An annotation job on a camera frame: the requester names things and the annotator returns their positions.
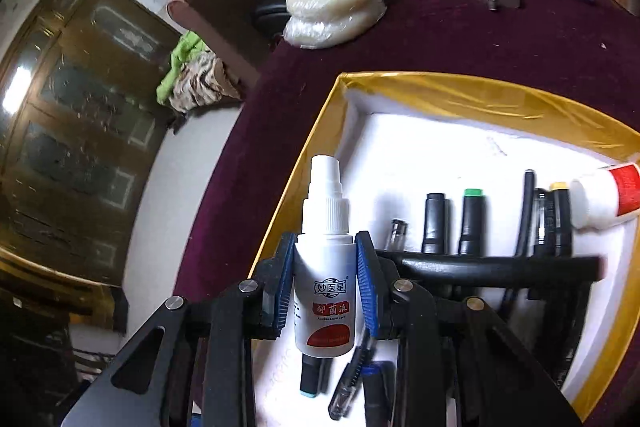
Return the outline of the transparent ballpoint pen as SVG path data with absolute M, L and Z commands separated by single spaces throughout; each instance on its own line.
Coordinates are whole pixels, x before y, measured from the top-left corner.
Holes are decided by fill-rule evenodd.
M 534 257 L 550 257 L 553 254 L 553 204 L 548 192 L 537 187 L 535 190 L 535 240 Z

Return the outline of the long black marker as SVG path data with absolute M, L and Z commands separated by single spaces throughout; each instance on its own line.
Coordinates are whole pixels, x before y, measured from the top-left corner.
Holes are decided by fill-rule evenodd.
M 428 193 L 425 201 L 421 251 L 428 255 L 444 255 L 446 247 L 446 197 L 442 193 Z

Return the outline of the blue grip ballpoint pen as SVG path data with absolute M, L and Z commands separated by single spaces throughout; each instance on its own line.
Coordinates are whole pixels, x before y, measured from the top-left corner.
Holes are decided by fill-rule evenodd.
M 349 412 L 358 389 L 363 367 L 371 361 L 374 353 L 374 345 L 375 339 L 371 336 L 369 329 L 365 327 L 362 330 L 358 346 L 345 366 L 329 403 L 328 413 L 332 421 L 340 421 Z

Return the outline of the green and patterned cloth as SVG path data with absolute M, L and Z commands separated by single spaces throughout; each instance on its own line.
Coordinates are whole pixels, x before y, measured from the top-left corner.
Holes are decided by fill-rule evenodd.
M 156 101 L 177 113 L 242 101 L 241 80 L 195 32 L 182 35 L 170 54 L 170 67 L 156 88 Z

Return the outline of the black marker green cap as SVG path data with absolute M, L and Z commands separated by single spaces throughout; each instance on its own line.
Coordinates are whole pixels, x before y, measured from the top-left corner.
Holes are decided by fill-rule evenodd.
M 483 257 L 485 254 L 485 196 L 480 188 L 464 191 L 458 254 Z

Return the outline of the clear cap gel pen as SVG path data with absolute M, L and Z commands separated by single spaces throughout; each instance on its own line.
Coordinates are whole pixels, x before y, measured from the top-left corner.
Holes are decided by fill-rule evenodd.
M 404 251 L 407 239 L 408 223 L 404 220 L 393 219 L 390 231 L 386 237 L 384 249 L 386 251 Z

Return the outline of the black test gel pen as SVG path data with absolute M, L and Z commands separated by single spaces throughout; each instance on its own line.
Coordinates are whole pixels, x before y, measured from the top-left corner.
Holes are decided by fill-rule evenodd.
M 520 226 L 518 227 L 518 239 L 514 251 L 514 257 L 525 257 L 528 251 L 530 227 L 532 226 L 532 214 L 536 188 L 536 173 L 534 170 L 526 170 L 524 173 L 523 200 L 521 207 Z M 500 303 L 498 314 L 505 322 L 510 321 L 516 300 L 518 300 L 518 288 L 506 288 Z

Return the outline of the gold lined white box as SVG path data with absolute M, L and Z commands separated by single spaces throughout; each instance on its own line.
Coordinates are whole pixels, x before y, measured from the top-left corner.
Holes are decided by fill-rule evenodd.
M 319 154 L 341 163 L 350 233 L 369 231 L 375 246 L 382 245 L 390 221 L 400 218 L 409 223 L 407 248 L 418 251 L 426 194 L 440 192 L 452 207 L 454 253 L 464 189 L 480 188 L 487 198 L 487 254 L 508 258 L 525 170 L 549 187 L 607 165 L 639 165 L 639 131 L 589 106 L 513 83 L 426 72 L 341 75 L 303 137 L 254 266 L 274 254 L 281 234 L 299 233 L 310 160 Z M 614 381 L 639 321 L 638 223 L 574 236 L 575 257 L 606 261 L 562 386 L 583 421 Z M 292 322 L 280 339 L 255 343 L 254 357 L 257 426 L 364 426 L 362 395 L 348 418 L 331 421 L 328 395 L 309 399 L 299 392 L 302 354 Z

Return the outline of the white red label pill bottle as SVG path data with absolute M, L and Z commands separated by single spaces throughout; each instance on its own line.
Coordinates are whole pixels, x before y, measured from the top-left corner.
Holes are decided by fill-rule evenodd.
M 582 173 L 570 182 L 575 229 L 606 230 L 639 216 L 640 176 L 634 162 Z

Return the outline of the black marker yellow-green cap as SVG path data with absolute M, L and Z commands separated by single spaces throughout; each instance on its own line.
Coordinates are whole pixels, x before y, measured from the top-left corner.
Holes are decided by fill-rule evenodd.
M 553 210 L 553 251 L 556 257 L 570 257 L 573 254 L 573 231 L 570 222 L 570 190 L 565 182 L 550 185 Z

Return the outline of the wooden cabinet doors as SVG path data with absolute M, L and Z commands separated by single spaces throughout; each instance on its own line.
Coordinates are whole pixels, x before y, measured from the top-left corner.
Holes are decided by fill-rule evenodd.
M 119 286 L 177 33 L 134 0 L 39 0 L 1 62 L 1 245 Z

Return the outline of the black marker blue cap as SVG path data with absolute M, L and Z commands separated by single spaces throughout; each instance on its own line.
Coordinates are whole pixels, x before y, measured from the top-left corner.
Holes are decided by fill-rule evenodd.
M 363 366 L 361 382 L 364 395 L 364 417 L 367 427 L 392 425 L 394 367 L 389 361 L 372 361 Z

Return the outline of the black marker yellow cap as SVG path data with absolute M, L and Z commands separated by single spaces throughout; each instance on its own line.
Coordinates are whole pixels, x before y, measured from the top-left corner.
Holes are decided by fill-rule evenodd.
M 437 256 L 377 251 L 403 277 L 424 283 L 493 288 L 564 288 L 599 282 L 606 260 L 584 257 Z

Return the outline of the wrapped white round cakes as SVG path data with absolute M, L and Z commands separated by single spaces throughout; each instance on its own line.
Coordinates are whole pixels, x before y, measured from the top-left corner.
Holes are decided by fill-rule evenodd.
M 285 0 L 283 39 L 299 49 L 326 49 L 355 39 L 385 14 L 383 0 Z

